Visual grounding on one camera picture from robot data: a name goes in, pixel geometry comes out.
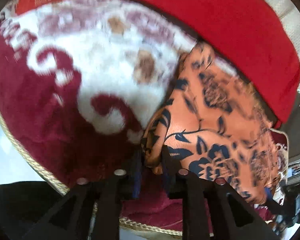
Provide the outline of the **floral plush blanket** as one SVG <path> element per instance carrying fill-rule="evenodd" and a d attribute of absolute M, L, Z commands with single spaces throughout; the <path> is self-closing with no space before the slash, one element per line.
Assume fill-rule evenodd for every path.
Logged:
<path fill-rule="evenodd" d="M 38 214 L 76 179 L 129 160 L 197 41 L 128 0 L 0 14 L 0 115 L 44 181 L 0 186 L 7 218 Z M 52 182 L 60 187 L 53 189 Z"/>

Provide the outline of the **orange black floral garment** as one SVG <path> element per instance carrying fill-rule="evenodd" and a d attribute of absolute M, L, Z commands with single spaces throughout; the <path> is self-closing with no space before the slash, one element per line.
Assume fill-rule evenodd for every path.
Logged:
<path fill-rule="evenodd" d="M 247 202 L 264 204 L 278 183 L 272 124 L 249 87 L 222 70 L 207 43 L 180 61 L 179 76 L 141 141 L 145 164 L 161 174 L 161 153 L 199 178 L 224 178 Z"/>

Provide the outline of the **red blanket on sofa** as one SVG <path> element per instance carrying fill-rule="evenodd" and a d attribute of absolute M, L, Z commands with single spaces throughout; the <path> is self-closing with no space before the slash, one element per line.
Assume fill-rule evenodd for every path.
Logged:
<path fill-rule="evenodd" d="M 137 0 L 174 16 L 230 60 L 287 122 L 300 82 L 300 62 L 283 26 L 264 0 Z"/>

